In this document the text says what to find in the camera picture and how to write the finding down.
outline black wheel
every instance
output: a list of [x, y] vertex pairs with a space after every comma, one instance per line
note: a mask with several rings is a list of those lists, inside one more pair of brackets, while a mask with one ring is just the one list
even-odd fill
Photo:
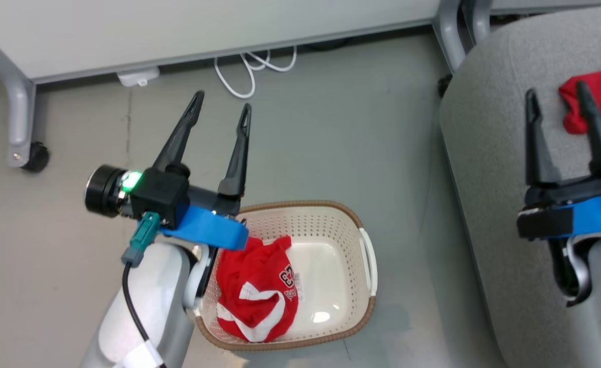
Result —
[[21, 168], [27, 172], [41, 172], [48, 165], [50, 157], [49, 150], [41, 142], [32, 142], [28, 162]]
[[436, 90], [439, 92], [439, 97], [443, 98], [446, 93], [446, 89], [448, 89], [448, 84], [450, 84], [450, 80], [453, 79], [453, 75], [449, 74], [445, 77], [439, 79], [439, 82], [436, 84]]

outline gray floor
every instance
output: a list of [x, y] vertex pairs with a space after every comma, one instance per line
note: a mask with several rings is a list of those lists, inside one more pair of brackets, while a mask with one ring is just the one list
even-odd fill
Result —
[[[223, 68], [248, 89], [245, 70]], [[345, 203], [378, 257], [373, 318], [354, 337], [286, 352], [233, 354], [195, 333], [191, 366], [504, 367], [490, 333], [436, 124], [445, 63], [429, 32], [302, 54], [259, 72], [245, 204]], [[134, 223], [88, 214], [88, 174], [152, 163], [196, 90], [206, 92], [186, 153], [191, 181], [216, 188], [244, 102], [212, 68], [165, 73], [146, 88], [113, 79], [47, 86], [37, 137], [49, 167], [6, 166], [0, 85], [0, 366], [77, 366], [118, 291]]]

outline basket handle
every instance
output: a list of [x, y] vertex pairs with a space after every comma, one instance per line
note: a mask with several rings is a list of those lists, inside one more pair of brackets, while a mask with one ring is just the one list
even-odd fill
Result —
[[361, 238], [359, 239], [359, 245], [362, 247], [362, 254], [366, 256], [366, 283], [368, 289], [371, 291], [371, 296], [376, 296], [378, 291], [378, 263], [376, 263], [376, 254], [373, 252], [373, 244], [371, 244], [371, 238], [368, 237], [368, 233], [363, 228], [359, 228]]

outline printed number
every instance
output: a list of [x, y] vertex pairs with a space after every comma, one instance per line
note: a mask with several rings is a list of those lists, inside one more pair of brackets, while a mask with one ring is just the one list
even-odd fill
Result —
[[291, 265], [287, 265], [287, 268], [280, 272], [280, 280], [282, 280], [287, 287], [294, 286], [294, 271], [291, 269]]
[[295, 289], [287, 290], [287, 291], [285, 291], [285, 295], [287, 296], [287, 298], [289, 298], [289, 300], [291, 300], [294, 298], [294, 296], [296, 296], [296, 290]]

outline white stripe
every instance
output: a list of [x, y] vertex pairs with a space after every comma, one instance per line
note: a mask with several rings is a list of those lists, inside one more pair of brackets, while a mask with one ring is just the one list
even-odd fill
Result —
[[268, 316], [262, 319], [254, 328], [250, 328], [245, 325], [244, 322], [235, 318], [235, 316], [220, 303], [217, 303], [217, 318], [225, 319], [226, 321], [234, 321], [239, 330], [244, 334], [244, 337], [250, 342], [262, 342], [271, 332], [271, 329], [280, 323], [280, 319], [282, 319], [282, 315], [285, 312], [284, 296], [277, 290], [258, 291], [258, 289], [250, 282], [246, 282], [239, 292], [239, 298], [247, 301], [262, 301], [269, 299], [276, 294], [278, 295], [278, 302], [275, 304], [275, 307], [273, 307]]
[[121, 360], [125, 368], [158, 368], [163, 362], [151, 340], [142, 342]]

